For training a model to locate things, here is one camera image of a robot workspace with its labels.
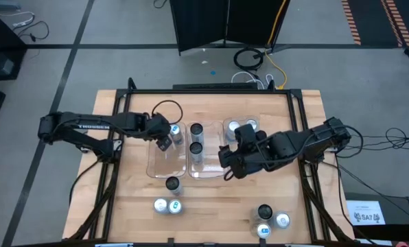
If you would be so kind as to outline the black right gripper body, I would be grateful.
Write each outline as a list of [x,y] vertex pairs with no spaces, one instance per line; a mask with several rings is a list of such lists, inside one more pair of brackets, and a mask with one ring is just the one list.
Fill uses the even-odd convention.
[[236,128],[237,149],[234,151],[242,164],[242,178],[261,170],[272,172],[277,169],[277,151],[273,148],[272,139],[276,134],[267,135],[265,131],[255,132],[248,123]]

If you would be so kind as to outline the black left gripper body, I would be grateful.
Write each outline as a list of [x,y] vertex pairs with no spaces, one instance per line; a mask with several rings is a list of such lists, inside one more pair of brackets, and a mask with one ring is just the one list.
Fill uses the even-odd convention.
[[170,124],[160,113],[154,113],[145,123],[146,139],[164,139],[170,133]]

